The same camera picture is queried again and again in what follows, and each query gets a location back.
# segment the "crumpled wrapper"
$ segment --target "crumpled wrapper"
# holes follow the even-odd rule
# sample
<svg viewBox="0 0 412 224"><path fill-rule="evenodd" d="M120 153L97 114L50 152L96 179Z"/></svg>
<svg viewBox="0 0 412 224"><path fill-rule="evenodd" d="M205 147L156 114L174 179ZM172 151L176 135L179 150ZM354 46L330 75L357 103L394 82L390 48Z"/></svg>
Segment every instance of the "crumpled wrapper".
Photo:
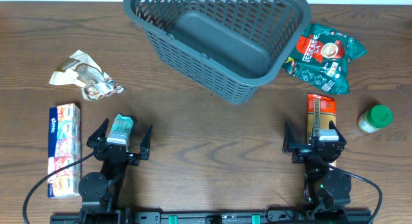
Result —
<svg viewBox="0 0 412 224"><path fill-rule="evenodd" d="M106 72L102 72L100 66L87 53L80 50L56 68L49 83L56 86L79 86L83 98L88 101L110 97L124 90Z"/></svg>

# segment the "gray basket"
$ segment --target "gray basket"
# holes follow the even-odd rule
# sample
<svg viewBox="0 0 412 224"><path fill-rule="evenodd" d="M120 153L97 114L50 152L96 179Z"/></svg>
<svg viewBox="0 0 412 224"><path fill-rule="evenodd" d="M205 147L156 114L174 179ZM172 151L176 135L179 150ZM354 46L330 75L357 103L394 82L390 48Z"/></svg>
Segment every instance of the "gray basket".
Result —
<svg viewBox="0 0 412 224"><path fill-rule="evenodd" d="M272 81L310 22L305 0L124 0L170 67L235 104Z"/></svg>

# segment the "teal packet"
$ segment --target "teal packet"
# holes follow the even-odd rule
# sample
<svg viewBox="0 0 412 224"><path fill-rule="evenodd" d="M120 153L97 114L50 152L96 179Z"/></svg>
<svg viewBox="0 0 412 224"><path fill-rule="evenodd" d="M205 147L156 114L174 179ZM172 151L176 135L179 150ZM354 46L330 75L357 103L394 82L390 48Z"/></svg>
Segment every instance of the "teal packet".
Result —
<svg viewBox="0 0 412 224"><path fill-rule="evenodd" d="M113 125L111 126L111 131L107 138L107 141L114 144L125 145L128 151L129 137L133 124L134 122L131 117L125 117L121 114L118 114L113 121Z"/></svg>
<svg viewBox="0 0 412 224"><path fill-rule="evenodd" d="M320 24L310 24L283 64L286 72L334 95L350 92L348 65L366 54L354 38Z"/></svg>

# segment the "green lid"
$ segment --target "green lid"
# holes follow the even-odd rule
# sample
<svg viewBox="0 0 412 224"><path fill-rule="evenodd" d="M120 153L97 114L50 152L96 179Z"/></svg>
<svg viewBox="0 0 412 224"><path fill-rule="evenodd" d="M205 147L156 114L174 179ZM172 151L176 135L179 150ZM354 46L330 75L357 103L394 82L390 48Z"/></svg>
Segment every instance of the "green lid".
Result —
<svg viewBox="0 0 412 224"><path fill-rule="evenodd" d="M368 122L375 128L384 128L392 123L392 111L383 105L376 105L366 114Z"/></svg>

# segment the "tissue package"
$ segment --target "tissue package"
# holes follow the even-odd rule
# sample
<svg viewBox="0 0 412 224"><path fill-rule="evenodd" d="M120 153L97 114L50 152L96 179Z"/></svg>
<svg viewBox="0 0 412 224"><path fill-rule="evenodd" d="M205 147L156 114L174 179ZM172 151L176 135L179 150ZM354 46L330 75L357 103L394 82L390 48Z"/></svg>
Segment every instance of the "tissue package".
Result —
<svg viewBox="0 0 412 224"><path fill-rule="evenodd" d="M80 159L80 109L75 104L50 108L48 174ZM80 164L48 179L48 197L79 195Z"/></svg>

